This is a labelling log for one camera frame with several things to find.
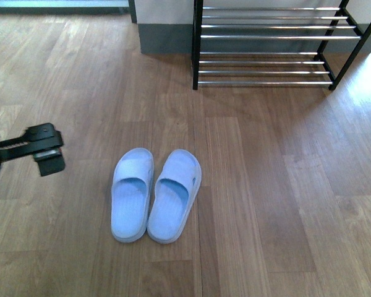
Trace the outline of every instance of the light blue slipper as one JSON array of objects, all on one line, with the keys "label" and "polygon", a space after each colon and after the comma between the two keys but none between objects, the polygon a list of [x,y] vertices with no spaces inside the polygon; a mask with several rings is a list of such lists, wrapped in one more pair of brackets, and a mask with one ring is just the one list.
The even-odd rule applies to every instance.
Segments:
[{"label": "light blue slipper", "polygon": [[147,231],[158,243],[177,240],[186,225],[202,180],[198,160],[186,150],[173,151],[155,184]]},{"label": "light blue slipper", "polygon": [[114,170],[111,232],[122,243],[136,241],[146,231],[153,173],[153,155],[145,148],[127,152]]}]

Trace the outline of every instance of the gray baseboard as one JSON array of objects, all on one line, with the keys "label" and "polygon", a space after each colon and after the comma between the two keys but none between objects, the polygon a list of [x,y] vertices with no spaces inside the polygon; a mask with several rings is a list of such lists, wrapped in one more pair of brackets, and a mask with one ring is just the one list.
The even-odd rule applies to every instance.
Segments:
[{"label": "gray baseboard", "polygon": [[143,54],[191,53],[191,24],[138,24],[138,28]]},{"label": "gray baseboard", "polygon": [[[360,24],[366,29],[368,24]],[[237,32],[220,32],[220,33],[237,33]],[[355,36],[352,30],[342,30],[341,35]],[[191,53],[192,44],[192,25],[170,25],[170,24],[139,24],[140,46],[142,53],[145,54],[168,54],[168,53]],[[330,41],[326,47],[328,53],[350,53],[357,41]],[[316,51],[319,41],[202,41],[201,48],[203,51]],[[371,36],[363,46],[362,53],[371,52]]]}]

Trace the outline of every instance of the laminate flooring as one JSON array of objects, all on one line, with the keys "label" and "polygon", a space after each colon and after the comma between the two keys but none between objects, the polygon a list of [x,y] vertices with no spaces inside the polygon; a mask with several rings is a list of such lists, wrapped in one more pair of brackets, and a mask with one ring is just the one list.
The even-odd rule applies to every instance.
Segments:
[{"label": "laminate flooring", "polygon": [[[0,15],[1,139],[51,122],[66,160],[2,165],[0,296],[371,297],[371,54],[334,92],[191,81],[188,55],[140,53],[128,15]],[[156,177],[174,149],[201,163],[175,243],[111,235],[134,147]]]}]

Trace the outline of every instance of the white wall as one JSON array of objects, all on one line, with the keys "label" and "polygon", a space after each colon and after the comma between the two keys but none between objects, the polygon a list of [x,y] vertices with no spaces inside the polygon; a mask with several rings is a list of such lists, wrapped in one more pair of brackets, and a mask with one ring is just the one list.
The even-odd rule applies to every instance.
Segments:
[{"label": "white wall", "polygon": [[[135,0],[139,24],[192,24],[194,0]],[[337,6],[340,0],[205,0],[205,6],[230,7],[318,7]],[[371,21],[371,0],[350,0],[348,11],[360,24]]]}]

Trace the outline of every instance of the black clamp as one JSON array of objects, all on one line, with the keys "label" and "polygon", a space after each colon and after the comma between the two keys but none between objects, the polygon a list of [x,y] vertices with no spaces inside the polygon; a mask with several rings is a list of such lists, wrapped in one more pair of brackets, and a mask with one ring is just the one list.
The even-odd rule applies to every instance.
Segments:
[{"label": "black clamp", "polygon": [[29,127],[24,135],[0,142],[0,164],[33,155],[41,176],[57,173],[65,168],[63,145],[61,133],[52,124]]}]

